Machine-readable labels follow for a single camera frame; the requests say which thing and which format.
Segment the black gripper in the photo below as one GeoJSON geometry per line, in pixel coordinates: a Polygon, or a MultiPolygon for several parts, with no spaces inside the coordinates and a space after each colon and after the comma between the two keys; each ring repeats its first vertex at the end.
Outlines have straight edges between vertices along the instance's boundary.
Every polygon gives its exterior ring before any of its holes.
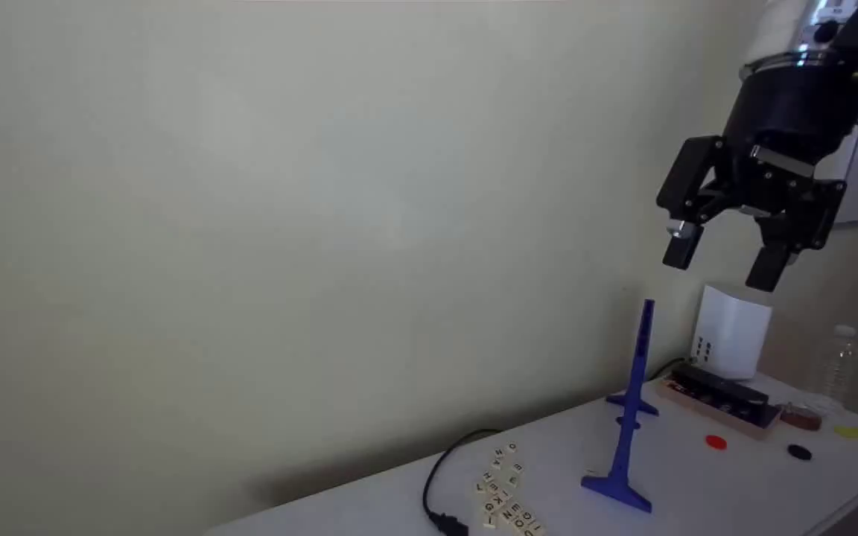
{"type": "Polygon", "coordinates": [[[747,285],[774,291],[793,251],[820,251],[842,184],[817,165],[858,125],[858,56],[813,67],[758,67],[720,135],[689,138],[656,196],[667,212],[664,266],[689,268],[720,212],[747,212],[762,236],[747,285]]]}

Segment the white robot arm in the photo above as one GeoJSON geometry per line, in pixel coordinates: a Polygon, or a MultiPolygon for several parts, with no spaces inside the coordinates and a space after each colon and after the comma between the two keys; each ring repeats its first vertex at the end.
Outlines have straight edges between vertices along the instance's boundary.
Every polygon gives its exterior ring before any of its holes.
{"type": "Polygon", "coordinates": [[[725,131],[689,138],[662,181],[664,266],[689,268],[707,223],[737,209],[762,238],[747,285],[774,291],[826,248],[845,196],[817,166],[858,128],[858,0],[768,0],[740,81],[725,131]]]}

